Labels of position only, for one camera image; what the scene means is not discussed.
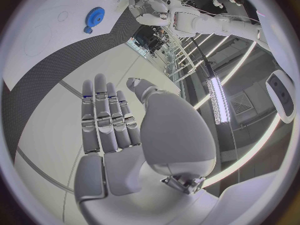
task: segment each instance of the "cable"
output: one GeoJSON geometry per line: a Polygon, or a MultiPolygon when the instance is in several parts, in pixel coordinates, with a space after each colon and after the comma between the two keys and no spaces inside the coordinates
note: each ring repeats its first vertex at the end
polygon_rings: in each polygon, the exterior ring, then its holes
{"type": "MultiPolygon", "coordinates": [[[[202,9],[199,9],[199,8],[195,8],[191,5],[188,5],[188,4],[184,4],[183,6],[187,6],[187,7],[191,7],[193,9],[197,9],[201,12],[204,12],[206,14],[210,14],[210,15],[214,15],[214,16],[219,16],[220,14],[215,14],[215,13],[210,13],[208,11],[205,11],[205,10],[202,10],[202,9]]],[[[224,17],[235,17],[235,18],[244,18],[244,19],[250,19],[250,20],[253,20],[253,21],[256,21],[258,23],[260,23],[260,21],[256,20],[256,19],[253,19],[253,18],[250,18],[250,17],[247,17],[247,16],[240,16],[240,15],[230,15],[230,14],[222,14],[221,16],[224,16],[224,17]]]]}

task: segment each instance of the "white floor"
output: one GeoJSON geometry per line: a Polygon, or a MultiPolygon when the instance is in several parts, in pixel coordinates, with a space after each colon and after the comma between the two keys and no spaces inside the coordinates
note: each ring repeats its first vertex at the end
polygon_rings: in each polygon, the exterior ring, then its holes
{"type": "MultiPolygon", "coordinates": [[[[142,104],[126,87],[127,78],[147,79],[161,89],[178,94],[179,89],[144,57],[125,44],[91,59],[63,79],[82,91],[86,79],[98,73],[122,90],[140,125],[145,115],[142,104]]],[[[74,175],[84,155],[81,135],[81,99],[57,84],[40,102],[21,135],[19,148],[40,170],[53,180],[73,189],[74,175]]],[[[74,195],[53,185],[16,154],[15,168],[32,194],[57,218],[68,225],[86,224],[75,203],[74,195]]]]}

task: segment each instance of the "ceiling vent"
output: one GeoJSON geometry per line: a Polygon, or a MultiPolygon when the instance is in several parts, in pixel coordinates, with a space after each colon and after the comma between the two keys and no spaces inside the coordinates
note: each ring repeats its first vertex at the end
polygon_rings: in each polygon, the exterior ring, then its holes
{"type": "Polygon", "coordinates": [[[243,91],[232,96],[230,103],[236,115],[240,115],[254,108],[248,96],[243,91]]]}

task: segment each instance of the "blue object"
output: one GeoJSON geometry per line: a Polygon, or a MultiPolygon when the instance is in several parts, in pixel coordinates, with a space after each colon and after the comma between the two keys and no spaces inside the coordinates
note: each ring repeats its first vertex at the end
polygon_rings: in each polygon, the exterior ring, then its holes
{"type": "Polygon", "coordinates": [[[89,26],[86,26],[83,31],[86,33],[86,34],[91,34],[93,32],[93,29],[89,26]]]}
{"type": "Polygon", "coordinates": [[[85,18],[85,24],[92,28],[102,22],[105,10],[102,7],[93,8],[85,18]]]}

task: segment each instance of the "blue gear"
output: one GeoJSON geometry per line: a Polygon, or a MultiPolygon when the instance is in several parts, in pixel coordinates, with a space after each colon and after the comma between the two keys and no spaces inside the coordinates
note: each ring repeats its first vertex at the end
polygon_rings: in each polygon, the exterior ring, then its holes
{"type": "Polygon", "coordinates": [[[85,18],[85,24],[92,28],[102,22],[105,10],[102,7],[93,8],[85,18]]]}
{"type": "Polygon", "coordinates": [[[86,34],[91,34],[93,32],[93,29],[89,26],[86,26],[83,31],[86,33],[86,34]]]}

